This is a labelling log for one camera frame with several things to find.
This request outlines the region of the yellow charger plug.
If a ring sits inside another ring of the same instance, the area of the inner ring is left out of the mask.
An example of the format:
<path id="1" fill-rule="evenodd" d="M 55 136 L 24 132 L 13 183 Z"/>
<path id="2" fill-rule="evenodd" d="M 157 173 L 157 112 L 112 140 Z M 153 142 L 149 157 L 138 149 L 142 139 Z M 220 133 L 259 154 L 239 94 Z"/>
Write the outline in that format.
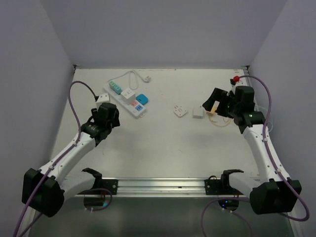
<path id="1" fill-rule="evenodd" d="M 216 110 L 217 110 L 218 106 L 219 106 L 219 102 L 218 102 L 218 101 L 215 101 L 215 103 L 214 103 L 212 109 L 210 109 L 209 111 L 206 111 L 206 113 L 207 113 L 208 115 L 210 115 L 210 116 L 214 116 L 214 115 L 216 114 Z"/>

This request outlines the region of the white rectangular charger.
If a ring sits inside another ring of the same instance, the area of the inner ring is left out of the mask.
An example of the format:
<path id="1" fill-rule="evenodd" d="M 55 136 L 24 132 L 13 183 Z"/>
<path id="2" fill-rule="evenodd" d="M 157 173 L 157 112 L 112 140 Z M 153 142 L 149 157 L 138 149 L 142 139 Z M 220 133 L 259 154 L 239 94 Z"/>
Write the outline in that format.
<path id="1" fill-rule="evenodd" d="M 202 119 L 204 117 L 204 110 L 202 106 L 199 107 L 194 107 L 193 108 L 193 113 L 192 113 L 192 118 L 194 119 Z"/>

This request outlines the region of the white round travel adapter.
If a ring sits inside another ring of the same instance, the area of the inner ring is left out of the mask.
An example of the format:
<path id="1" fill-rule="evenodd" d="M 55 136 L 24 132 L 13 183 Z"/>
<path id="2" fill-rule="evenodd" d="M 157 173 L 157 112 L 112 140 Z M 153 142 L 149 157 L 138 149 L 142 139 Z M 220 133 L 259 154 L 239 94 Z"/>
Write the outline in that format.
<path id="1" fill-rule="evenodd" d="M 183 117 L 184 115 L 187 114 L 188 110 L 182 106 L 179 106 L 179 105 L 175 105 L 174 106 L 174 113 L 175 115 L 178 117 L 178 118 L 181 118 Z"/>

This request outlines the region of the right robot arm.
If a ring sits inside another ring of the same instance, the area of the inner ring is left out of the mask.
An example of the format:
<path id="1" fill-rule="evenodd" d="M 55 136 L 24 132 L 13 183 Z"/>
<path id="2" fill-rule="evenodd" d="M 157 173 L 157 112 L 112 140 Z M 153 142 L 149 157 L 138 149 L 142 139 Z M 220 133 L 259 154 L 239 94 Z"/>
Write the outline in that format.
<path id="1" fill-rule="evenodd" d="M 291 179 L 278 159 L 264 126 L 264 114 L 255 110 L 254 89 L 250 86 L 235 86 L 231 91 L 215 88 L 202 106 L 210 111 L 215 103 L 218 103 L 217 115 L 233 119 L 239 127 L 251 148 L 260 178 L 256 181 L 240 169 L 225 170 L 220 178 L 222 192 L 239 191 L 249 198 L 256 214 L 291 212 L 302 187 L 298 180 Z"/>

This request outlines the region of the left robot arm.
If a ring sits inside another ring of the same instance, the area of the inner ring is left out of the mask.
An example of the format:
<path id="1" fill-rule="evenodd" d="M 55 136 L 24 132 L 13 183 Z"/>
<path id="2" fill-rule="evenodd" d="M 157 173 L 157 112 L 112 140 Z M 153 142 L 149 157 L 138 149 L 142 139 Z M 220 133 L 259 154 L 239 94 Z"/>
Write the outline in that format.
<path id="1" fill-rule="evenodd" d="M 112 103 L 102 103 L 91 110 L 72 142 L 40 169 L 29 169 L 23 180 L 22 202 L 47 217 L 54 216 L 66 200 L 62 181 L 75 165 L 120 126 L 119 110 Z"/>

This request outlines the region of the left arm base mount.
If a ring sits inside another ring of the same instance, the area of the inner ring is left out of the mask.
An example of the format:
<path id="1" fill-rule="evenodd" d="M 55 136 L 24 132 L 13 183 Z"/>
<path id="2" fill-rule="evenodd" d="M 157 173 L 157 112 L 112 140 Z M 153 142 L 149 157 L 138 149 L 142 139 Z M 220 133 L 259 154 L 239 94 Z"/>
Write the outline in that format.
<path id="1" fill-rule="evenodd" d="M 104 191 L 104 195 L 112 195 L 117 194 L 118 190 L 118 180 L 117 179 L 102 179 L 101 188 L 106 189 Z"/>

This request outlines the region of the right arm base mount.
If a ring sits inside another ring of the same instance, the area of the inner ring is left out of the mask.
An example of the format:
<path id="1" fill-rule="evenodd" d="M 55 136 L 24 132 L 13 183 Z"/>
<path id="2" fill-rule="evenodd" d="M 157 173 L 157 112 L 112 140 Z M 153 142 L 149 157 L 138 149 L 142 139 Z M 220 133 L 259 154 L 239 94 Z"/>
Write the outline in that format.
<path id="1" fill-rule="evenodd" d="M 221 180 L 215 175 L 211 175 L 207 179 L 204 179 L 204 189 L 207 196 L 221 195 L 223 193 Z"/>

